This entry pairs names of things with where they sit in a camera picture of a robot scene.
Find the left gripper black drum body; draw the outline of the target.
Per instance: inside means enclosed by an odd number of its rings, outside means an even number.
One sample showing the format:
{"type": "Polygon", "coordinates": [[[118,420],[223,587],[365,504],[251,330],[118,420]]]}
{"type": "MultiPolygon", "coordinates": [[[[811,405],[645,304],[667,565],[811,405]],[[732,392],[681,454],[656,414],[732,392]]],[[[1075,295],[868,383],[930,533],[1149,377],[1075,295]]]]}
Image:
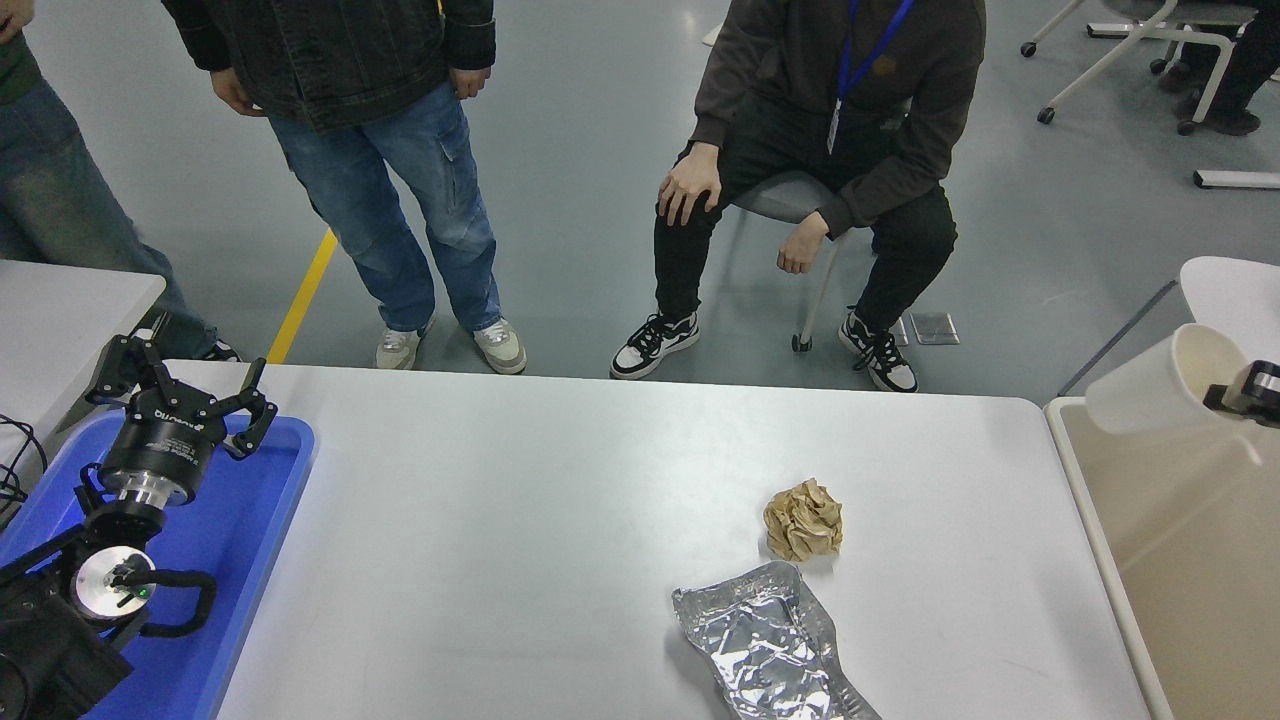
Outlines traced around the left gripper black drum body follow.
{"type": "Polygon", "coordinates": [[[134,395],[125,420],[99,469],[106,491],[120,491],[132,477],[160,477],[183,491],[204,483],[215,446],[225,438],[225,423],[210,411],[215,398],[202,391],[182,391],[177,404],[157,389],[134,395]]]}

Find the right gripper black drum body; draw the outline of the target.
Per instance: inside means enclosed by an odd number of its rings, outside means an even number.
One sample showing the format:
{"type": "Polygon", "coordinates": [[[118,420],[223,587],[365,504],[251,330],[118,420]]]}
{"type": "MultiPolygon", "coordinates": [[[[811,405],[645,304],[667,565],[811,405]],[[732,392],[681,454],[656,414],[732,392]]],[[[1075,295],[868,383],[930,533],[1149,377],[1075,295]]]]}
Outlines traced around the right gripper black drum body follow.
{"type": "Polygon", "coordinates": [[[1240,415],[1279,428],[1279,369],[1276,363],[1253,361],[1240,377],[1240,415]]]}

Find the standing person's right hand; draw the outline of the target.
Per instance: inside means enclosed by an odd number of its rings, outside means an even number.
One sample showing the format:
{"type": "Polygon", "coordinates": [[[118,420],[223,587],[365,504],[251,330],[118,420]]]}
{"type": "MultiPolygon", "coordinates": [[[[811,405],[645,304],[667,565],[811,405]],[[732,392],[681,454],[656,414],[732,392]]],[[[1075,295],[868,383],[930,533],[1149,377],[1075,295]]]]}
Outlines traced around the standing person's right hand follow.
{"type": "Polygon", "coordinates": [[[215,96],[237,114],[251,118],[266,115],[265,110],[250,97],[234,68],[210,70],[209,78],[215,96]]]}

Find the seated person's left hand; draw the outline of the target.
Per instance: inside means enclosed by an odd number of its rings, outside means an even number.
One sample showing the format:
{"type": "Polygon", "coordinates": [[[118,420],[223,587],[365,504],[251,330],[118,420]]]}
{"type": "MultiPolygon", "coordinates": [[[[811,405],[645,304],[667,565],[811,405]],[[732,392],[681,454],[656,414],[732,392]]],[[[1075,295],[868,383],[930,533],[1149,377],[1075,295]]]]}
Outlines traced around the seated person's left hand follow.
{"type": "Polygon", "coordinates": [[[785,273],[801,275],[812,270],[822,247],[829,241],[829,227],[818,211],[808,214],[781,245],[776,265],[785,273]]]}

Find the seated person's right hand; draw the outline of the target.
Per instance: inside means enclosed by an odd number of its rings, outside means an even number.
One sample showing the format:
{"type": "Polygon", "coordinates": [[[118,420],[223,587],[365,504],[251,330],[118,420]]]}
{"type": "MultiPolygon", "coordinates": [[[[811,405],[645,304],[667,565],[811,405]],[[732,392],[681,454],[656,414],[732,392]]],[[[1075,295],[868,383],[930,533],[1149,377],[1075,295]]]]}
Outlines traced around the seated person's right hand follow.
{"type": "Polygon", "coordinates": [[[716,210],[721,204],[721,174],[718,172],[721,149],[712,143],[694,142],[687,154],[666,174],[657,197],[657,215],[668,227],[686,225],[698,204],[704,211],[716,210]]]}

